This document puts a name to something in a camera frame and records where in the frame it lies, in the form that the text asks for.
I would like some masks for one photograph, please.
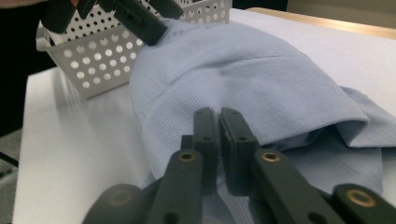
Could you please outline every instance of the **folded cloth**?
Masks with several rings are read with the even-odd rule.
[[[313,186],[329,192],[348,182],[381,191],[380,148],[396,146],[396,118],[358,91],[338,87],[274,36],[237,24],[164,22],[167,32],[140,51],[130,82],[155,177],[179,150],[181,135],[192,134],[195,110],[230,107],[262,146],[283,150]],[[315,147],[325,133],[328,144]]]

